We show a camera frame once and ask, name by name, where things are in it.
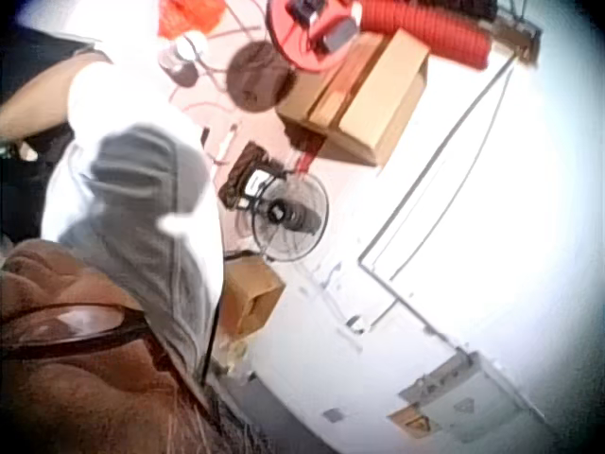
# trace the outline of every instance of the red hose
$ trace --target red hose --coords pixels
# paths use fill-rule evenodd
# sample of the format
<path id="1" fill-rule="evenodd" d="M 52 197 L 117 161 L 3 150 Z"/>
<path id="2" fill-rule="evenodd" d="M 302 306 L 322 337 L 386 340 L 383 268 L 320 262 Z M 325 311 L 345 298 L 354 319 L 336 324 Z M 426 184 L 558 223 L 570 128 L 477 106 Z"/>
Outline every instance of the red hose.
<path id="1" fill-rule="evenodd" d="M 360 0 L 360 3 L 363 31 L 392 34 L 402 28 L 425 42 L 432 54 L 476 69 L 488 65 L 492 47 L 488 35 L 456 18 L 392 0 Z"/>

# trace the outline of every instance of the red object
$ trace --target red object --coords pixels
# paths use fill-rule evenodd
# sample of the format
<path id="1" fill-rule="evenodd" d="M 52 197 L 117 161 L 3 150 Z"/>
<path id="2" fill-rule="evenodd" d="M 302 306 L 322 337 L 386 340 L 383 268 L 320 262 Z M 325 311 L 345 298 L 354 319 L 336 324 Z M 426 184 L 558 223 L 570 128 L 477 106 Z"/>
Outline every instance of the red object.
<path id="1" fill-rule="evenodd" d="M 302 28 L 285 10 L 289 0 L 270 0 L 268 3 L 268 29 L 273 44 L 295 66 L 306 71 L 319 72 L 338 64 L 347 54 L 351 43 L 343 45 L 334 54 L 322 55 L 313 48 L 317 38 L 331 24 L 351 16 L 351 5 L 338 0 L 328 0 L 320 18 L 308 30 Z"/>
<path id="2" fill-rule="evenodd" d="M 160 0 L 159 35 L 174 40 L 188 30 L 208 33 L 225 8 L 224 0 Z"/>
<path id="3" fill-rule="evenodd" d="M 486 33 L 433 9 L 388 0 L 360 0 L 361 29 L 392 34 L 399 28 L 425 42 L 431 53 L 485 69 L 492 43 Z"/>
<path id="4" fill-rule="evenodd" d="M 294 171 L 296 173 L 309 173 L 309 167 L 311 167 L 311 164 L 313 164 L 313 161 L 317 158 L 324 142 L 325 137 L 319 134 L 315 134 L 314 132 L 309 132 L 307 134 L 303 144 L 304 150 L 302 151 L 302 155 L 296 161 L 296 165 L 294 165 Z"/>

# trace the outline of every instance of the glasses frame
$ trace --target glasses frame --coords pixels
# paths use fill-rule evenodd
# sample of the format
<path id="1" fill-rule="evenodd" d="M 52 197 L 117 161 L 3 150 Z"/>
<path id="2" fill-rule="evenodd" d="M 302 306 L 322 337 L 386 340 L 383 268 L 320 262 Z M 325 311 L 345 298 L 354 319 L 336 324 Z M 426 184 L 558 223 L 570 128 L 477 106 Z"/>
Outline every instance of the glasses frame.
<path id="1" fill-rule="evenodd" d="M 6 320 L 5 324 L 12 323 L 33 313 L 42 313 L 48 309 L 61 307 L 112 307 L 124 312 L 124 320 L 117 327 L 101 331 L 91 335 L 73 337 L 65 340 L 33 341 L 24 344 L 1 345 L 1 358 L 5 360 L 37 360 L 50 358 L 64 358 L 75 355 L 86 355 L 113 348 L 121 347 L 133 341 L 145 341 L 147 350 L 153 358 L 153 363 L 158 371 L 168 371 L 175 379 L 179 388 L 185 390 L 188 400 L 195 405 L 199 414 L 208 422 L 214 430 L 222 433 L 219 422 L 214 418 L 202 403 L 201 389 L 196 385 L 192 377 L 185 377 L 186 372 L 177 367 L 175 359 L 166 351 L 163 343 L 155 336 L 149 326 L 145 313 L 141 310 L 130 309 L 121 305 L 100 305 L 92 303 L 78 303 L 65 305 L 52 305 L 36 308 L 19 316 Z"/>

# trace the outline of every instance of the glasses lens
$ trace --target glasses lens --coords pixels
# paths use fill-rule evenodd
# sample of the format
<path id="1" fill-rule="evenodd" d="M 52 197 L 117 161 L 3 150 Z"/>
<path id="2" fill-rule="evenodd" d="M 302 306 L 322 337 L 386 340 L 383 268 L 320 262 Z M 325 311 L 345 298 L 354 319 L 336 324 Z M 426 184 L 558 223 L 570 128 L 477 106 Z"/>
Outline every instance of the glasses lens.
<path id="1" fill-rule="evenodd" d="M 118 327 L 124 311 L 115 306 L 47 308 L 13 320 L 2 329 L 4 344 L 77 340 Z"/>

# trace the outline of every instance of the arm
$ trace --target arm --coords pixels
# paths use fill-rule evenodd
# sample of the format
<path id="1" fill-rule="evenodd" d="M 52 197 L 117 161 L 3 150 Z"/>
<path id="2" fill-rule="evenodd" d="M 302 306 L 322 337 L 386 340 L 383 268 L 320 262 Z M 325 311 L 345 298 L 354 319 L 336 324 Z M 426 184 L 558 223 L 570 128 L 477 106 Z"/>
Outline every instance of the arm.
<path id="1" fill-rule="evenodd" d="M 62 61 L 30 80 L 0 106 L 0 138 L 24 139 L 67 120 L 67 99 L 76 74 L 95 61 L 97 53 L 81 54 Z"/>

